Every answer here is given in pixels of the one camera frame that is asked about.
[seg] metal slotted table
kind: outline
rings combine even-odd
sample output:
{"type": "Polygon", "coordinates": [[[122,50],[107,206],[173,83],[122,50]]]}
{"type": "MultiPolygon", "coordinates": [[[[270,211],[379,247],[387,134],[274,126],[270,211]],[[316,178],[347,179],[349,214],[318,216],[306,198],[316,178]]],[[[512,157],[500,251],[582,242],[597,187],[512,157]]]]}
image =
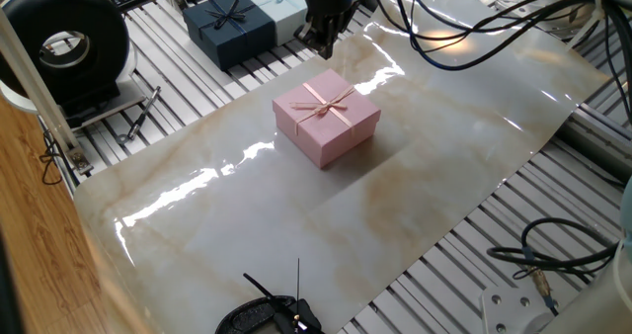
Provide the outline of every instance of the metal slotted table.
{"type": "MultiPolygon", "coordinates": [[[[481,1],[495,5],[495,0],[481,1]]],[[[339,39],[361,30],[371,14],[360,6],[339,39]]],[[[116,136],[127,133],[145,103],[77,131],[94,166],[93,175],[315,55],[293,41],[222,72],[191,42],[182,16],[165,0],[127,12],[125,22],[138,54],[133,80],[147,96],[157,86],[162,91],[138,137],[124,146],[117,144],[116,136]]],[[[620,43],[617,37],[608,38],[615,68],[623,73],[620,43]]],[[[604,34],[597,32],[579,53],[609,74],[603,40],[604,34]]],[[[613,83],[579,106],[564,128],[629,167],[632,126],[613,83]]],[[[59,166],[72,194],[73,171],[59,166]]],[[[86,179],[75,176],[79,182],[86,179]]],[[[610,240],[618,238],[622,191],[603,178],[611,176],[566,142],[553,138],[430,251],[420,254],[423,257],[340,333],[482,333],[479,297],[485,288],[531,286],[529,280],[514,281],[512,274],[519,267],[489,258],[485,254],[488,248],[519,245],[522,229],[545,216],[578,221],[597,228],[610,240]]],[[[551,256],[580,257],[599,250],[589,238],[558,226],[535,233],[535,250],[551,256]]],[[[562,307],[586,286],[563,274],[551,274],[548,280],[562,307]]]]}

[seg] marble pattern mat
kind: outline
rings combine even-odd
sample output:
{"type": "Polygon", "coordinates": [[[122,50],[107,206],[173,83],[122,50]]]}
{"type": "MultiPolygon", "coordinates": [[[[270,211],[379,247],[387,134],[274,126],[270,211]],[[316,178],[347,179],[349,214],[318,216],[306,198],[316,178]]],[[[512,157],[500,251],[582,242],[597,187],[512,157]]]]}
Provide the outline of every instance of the marble pattern mat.
{"type": "MultiPolygon", "coordinates": [[[[424,1],[470,26],[492,14],[476,0],[424,1]]],[[[384,3],[396,17],[394,0],[384,3]]],[[[416,13],[420,33],[452,33],[416,13]]],[[[469,61],[513,32],[434,57],[469,61]]],[[[441,71],[376,13],[330,60],[313,58],[81,184],[75,204],[115,325],[212,333],[261,296],[244,272],[294,295],[300,257],[301,296],[334,333],[605,81],[536,30],[475,68],[441,71]],[[276,128],[272,99],[327,68],[382,118],[372,139],[321,171],[276,128]]]]}

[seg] light blue gift box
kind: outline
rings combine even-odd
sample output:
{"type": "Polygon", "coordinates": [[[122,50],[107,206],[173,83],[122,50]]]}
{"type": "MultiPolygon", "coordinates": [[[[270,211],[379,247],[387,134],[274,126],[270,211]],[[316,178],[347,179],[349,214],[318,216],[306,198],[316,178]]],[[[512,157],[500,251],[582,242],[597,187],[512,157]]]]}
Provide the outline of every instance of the light blue gift box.
{"type": "Polygon", "coordinates": [[[276,45],[282,45],[294,39],[294,32],[305,24],[305,15],[307,14],[305,0],[251,1],[275,21],[276,45]]]}

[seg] dark blue ribbon bow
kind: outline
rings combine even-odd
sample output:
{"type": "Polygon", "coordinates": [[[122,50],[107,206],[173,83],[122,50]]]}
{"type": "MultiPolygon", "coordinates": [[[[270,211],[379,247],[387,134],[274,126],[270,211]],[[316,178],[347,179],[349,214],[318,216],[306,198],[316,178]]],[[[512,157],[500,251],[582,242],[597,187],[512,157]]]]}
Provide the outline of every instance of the dark blue ribbon bow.
{"type": "Polygon", "coordinates": [[[221,7],[219,6],[219,4],[217,4],[217,2],[215,2],[214,0],[209,0],[210,4],[213,5],[213,8],[215,8],[216,12],[211,12],[209,10],[204,10],[204,12],[206,12],[206,14],[209,14],[215,18],[217,18],[216,21],[212,22],[212,23],[208,23],[205,24],[201,27],[199,27],[199,38],[201,39],[201,30],[204,28],[208,28],[210,26],[213,26],[216,30],[221,29],[221,27],[224,26],[224,24],[226,24],[226,22],[230,23],[230,25],[232,25],[233,27],[235,27],[235,29],[237,31],[239,31],[241,34],[247,35],[246,31],[239,25],[237,24],[237,21],[243,22],[244,20],[246,20],[246,12],[248,12],[249,10],[253,9],[256,7],[255,4],[251,4],[248,7],[241,9],[241,10],[237,10],[237,6],[239,5],[239,0],[235,0],[233,2],[233,4],[230,6],[230,9],[228,10],[228,13],[226,13],[226,11],[224,11],[223,9],[221,9],[221,7]]]}

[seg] robotic arm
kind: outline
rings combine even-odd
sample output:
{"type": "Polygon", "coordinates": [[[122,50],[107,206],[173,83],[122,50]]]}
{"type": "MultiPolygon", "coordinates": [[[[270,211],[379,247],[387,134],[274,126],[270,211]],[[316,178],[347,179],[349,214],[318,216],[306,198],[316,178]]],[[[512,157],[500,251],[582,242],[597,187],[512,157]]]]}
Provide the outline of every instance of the robotic arm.
{"type": "Polygon", "coordinates": [[[307,18],[294,34],[297,39],[328,59],[334,52],[334,42],[356,12],[357,0],[305,0],[307,18]]]}

